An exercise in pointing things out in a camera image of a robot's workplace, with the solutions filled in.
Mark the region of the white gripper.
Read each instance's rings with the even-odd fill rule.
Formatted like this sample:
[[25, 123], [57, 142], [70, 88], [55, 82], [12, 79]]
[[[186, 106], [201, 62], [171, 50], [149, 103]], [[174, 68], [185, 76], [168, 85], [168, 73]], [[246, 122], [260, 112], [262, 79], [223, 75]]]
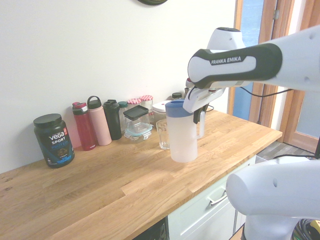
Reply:
[[206, 112], [208, 104], [221, 97], [226, 90], [226, 88], [200, 89], [195, 86], [187, 87], [187, 89], [188, 92], [186, 93], [182, 107], [188, 113], [193, 113], [193, 122], [195, 124], [200, 121], [201, 108], [202, 111]]

